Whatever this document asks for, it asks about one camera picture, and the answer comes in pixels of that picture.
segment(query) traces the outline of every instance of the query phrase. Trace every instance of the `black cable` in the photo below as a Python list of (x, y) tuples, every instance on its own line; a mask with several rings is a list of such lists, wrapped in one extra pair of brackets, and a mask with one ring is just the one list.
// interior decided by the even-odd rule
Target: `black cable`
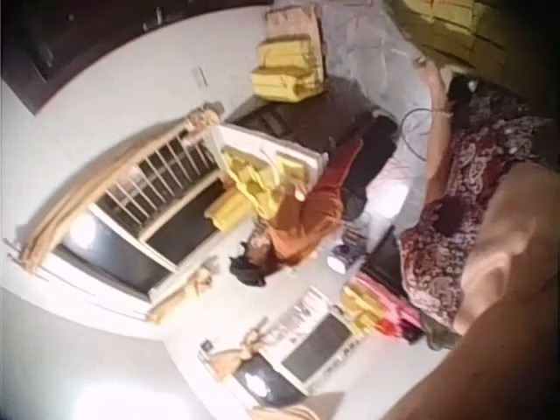
[(412, 146), (410, 145), (410, 143), (406, 139), (406, 136), (404, 135), (404, 132), (403, 132), (404, 123), (406, 122), (407, 118), (409, 118), (409, 116), (411, 116), (412, 114), (414, 114), (418, 111), (424, 111), (424, 112), (430, 112), (431, 113), (431, 109), (429, 109), (429, 108), (414, 108), (414, 109), (411, 109), (402, 118), (401, 123), (399, 124), (398, 135), (404, 141), (404, 144), (406, 145), (406, 147), (410, 151), (410, 153), (412, 153), (416, 158), (420, 159), (422, 162), (425, 162), (426, 158), (423, 157), (420, 153), (418, 153), (416, 150), (414, 150), (412, 148)]

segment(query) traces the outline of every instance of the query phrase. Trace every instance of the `red patterned dress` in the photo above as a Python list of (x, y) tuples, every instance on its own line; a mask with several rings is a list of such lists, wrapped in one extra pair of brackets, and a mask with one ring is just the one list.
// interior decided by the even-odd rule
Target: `red patterned dress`
[(468, 122), (452, 135), (444, 196), (428, 204), (400, 237), (403, 287), (411, 303), (450, 329), (464, 297), (461, 275), (488, 202), (514, 164), (541, 163), (532, 139), (548, 121), (511, 94), (480, 83), (468, 103)]

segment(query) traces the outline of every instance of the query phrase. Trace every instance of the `white wall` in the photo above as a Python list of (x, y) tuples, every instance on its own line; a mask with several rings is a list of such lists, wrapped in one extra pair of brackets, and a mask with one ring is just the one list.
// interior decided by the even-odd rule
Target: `white wall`
[[(208, 14), (136, 39), (86, 69), (37, 115), (2, 82), (2, 237), (14, 240), (18, 227), (73, 174), (127, 137), (203, 102), (221, 102), (227, 114), (249, 98), (264, 12), (252, 7)], [(199, 68), (207, 87), (194, 76)], [(142, 323), (77, 303), (24, 273), (5, 254), (3, 287), (35, 305), (116, 333), (154, 333)]]
[(77, 325), (7, 291), (0, 305), (8, 419), (212, 419), (162, 343)]

